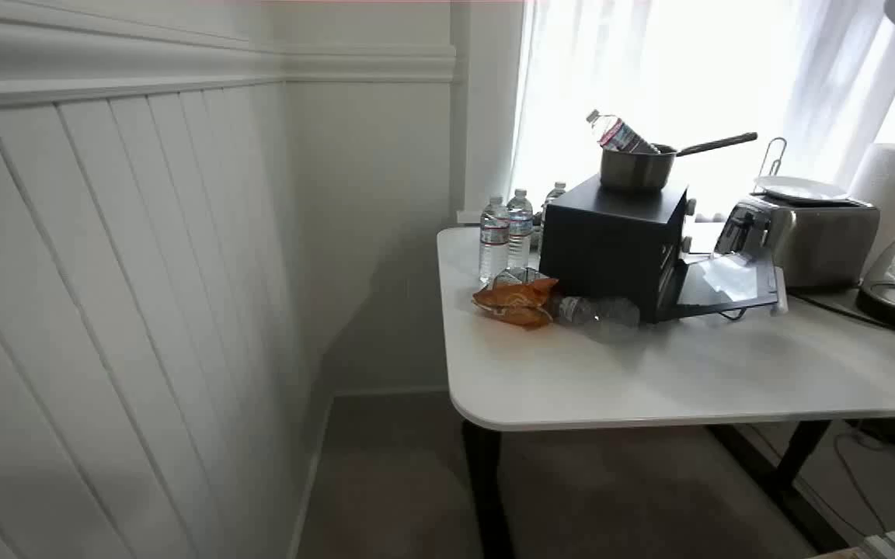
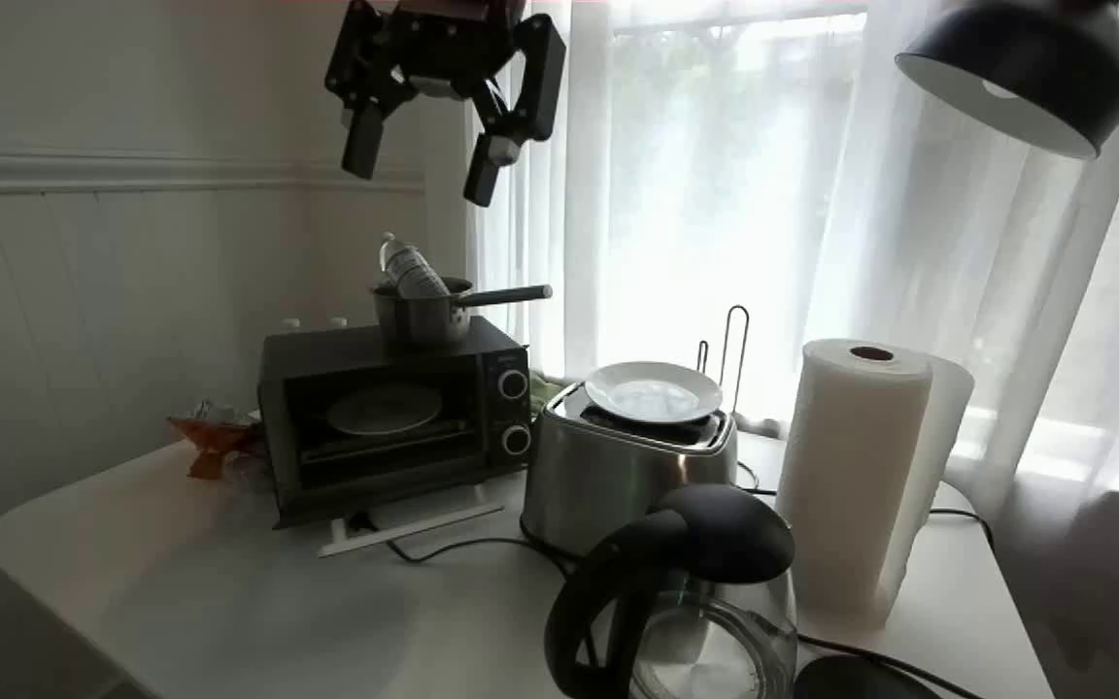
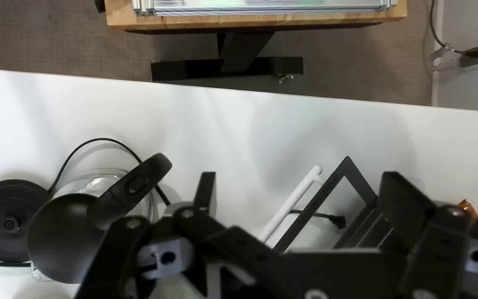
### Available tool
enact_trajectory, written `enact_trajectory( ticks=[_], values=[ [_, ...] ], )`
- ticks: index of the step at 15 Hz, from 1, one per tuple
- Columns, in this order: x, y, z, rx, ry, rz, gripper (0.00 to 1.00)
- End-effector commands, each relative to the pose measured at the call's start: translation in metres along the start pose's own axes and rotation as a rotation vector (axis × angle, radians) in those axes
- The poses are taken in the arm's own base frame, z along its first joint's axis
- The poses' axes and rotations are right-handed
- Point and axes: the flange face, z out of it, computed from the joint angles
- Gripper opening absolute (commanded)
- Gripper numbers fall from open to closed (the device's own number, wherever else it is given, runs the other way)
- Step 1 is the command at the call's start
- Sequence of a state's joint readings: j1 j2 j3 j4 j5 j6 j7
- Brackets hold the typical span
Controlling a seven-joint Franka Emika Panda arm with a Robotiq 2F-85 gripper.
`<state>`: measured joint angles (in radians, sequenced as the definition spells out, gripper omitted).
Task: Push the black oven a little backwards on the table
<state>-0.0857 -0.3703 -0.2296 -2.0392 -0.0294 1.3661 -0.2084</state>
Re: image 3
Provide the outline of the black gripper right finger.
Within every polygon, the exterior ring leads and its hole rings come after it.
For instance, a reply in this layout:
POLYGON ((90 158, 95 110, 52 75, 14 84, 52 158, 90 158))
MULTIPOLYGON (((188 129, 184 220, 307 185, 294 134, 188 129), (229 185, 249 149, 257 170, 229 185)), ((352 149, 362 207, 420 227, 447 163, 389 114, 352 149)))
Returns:
POLYGON ((457 207, 438 208, 410 255, 400 299, 458 299, 473 218, 457 207))

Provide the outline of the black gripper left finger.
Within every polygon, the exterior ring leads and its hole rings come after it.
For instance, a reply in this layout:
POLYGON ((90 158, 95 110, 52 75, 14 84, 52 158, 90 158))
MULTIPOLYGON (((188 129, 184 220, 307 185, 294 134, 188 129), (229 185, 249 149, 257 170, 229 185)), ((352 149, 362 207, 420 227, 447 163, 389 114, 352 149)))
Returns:
POLYGON ((204 299, 223 299, 223 266, 203 238, 223 230, 196 208, 151 225, 123 218, 106 233, 75 299, 150 299, 161 280, 183 276, 204 299))

